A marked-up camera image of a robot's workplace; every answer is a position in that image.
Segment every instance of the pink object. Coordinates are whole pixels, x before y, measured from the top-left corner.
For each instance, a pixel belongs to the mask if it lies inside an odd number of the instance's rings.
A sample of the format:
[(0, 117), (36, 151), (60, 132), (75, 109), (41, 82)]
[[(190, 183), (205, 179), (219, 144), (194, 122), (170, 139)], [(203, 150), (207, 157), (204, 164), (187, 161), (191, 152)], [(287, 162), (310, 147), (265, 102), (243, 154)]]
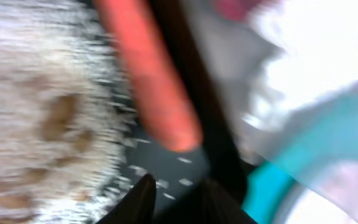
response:
[(264, 0), (214, 0), (217, 12), (225, 19), (242, 22), (247, 13)]

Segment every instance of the orange handle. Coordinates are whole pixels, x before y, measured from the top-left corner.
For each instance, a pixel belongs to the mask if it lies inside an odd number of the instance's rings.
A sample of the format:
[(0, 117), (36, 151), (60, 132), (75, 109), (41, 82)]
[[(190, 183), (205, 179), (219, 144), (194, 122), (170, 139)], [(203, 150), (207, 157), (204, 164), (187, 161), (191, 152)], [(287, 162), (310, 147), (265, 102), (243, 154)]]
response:
[(164, 147), (187, 152), (202, 141), (200, 124), (144, 0), (96, 1), (117, 36), (140, 118)]

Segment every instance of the red handle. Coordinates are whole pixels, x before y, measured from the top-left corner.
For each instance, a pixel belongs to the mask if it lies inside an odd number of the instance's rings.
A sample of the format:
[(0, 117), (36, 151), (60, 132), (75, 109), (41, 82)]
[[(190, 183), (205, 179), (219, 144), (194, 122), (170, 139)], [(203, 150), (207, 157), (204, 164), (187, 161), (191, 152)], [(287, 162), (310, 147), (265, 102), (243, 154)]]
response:
[(108, 32), (117, 36), (140, 118), (164, 147), (186, 152), (200, 145), (195, 111), (143, 0), (96, 1)]

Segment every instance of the finger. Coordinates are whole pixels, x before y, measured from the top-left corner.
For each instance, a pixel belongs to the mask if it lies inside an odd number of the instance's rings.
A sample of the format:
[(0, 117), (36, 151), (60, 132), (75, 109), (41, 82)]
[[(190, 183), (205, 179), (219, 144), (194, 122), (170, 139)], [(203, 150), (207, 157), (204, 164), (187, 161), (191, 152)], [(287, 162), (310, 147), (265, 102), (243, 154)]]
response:
[(186, 152), (200, 145), (201, 128), (160, 33), (143, 0), (99, 0), (101, 18), (117, 36), (140, 118), (166, 148)]

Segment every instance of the orange stick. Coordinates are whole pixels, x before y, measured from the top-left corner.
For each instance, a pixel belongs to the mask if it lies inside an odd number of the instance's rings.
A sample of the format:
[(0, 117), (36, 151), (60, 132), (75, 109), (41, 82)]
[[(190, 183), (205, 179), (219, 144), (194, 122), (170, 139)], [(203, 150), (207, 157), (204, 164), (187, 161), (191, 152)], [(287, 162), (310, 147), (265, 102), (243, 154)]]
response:
[(95, 1), (117, 36), (140, 118), (164, 147), (188, 152), (202, 141), (200, 124), (144, 0)]

